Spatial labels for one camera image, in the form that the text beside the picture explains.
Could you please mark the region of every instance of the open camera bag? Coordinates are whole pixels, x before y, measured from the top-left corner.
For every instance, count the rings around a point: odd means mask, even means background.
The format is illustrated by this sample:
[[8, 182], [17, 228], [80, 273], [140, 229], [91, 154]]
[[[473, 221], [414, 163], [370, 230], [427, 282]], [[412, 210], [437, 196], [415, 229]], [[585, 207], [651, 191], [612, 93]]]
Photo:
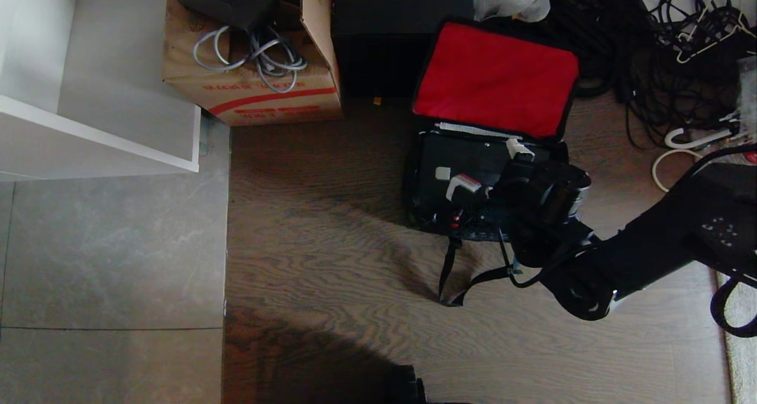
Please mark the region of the open camera bag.
[[[466, 19], [442, 22], [413, 97], [413, 113], [434, 126], [414, 137], [402, 192], [411, 227], [449, 237], [440, 302], [462, 240], [500, 239], [497, 225], [456, 219], [461, 204], [483, 201], [458, 188], [452, 203], [449, 180], [465, 174], [494, 186], [509, 159], [510, 137], [537, 162], [567, 162], [562, 136], [576, 80], [578, 58], [569, 49]], [[508, 275], [503, 267], [485, 272], [468, 288]], [[465, 292], [449, 305], [462, 305]]]

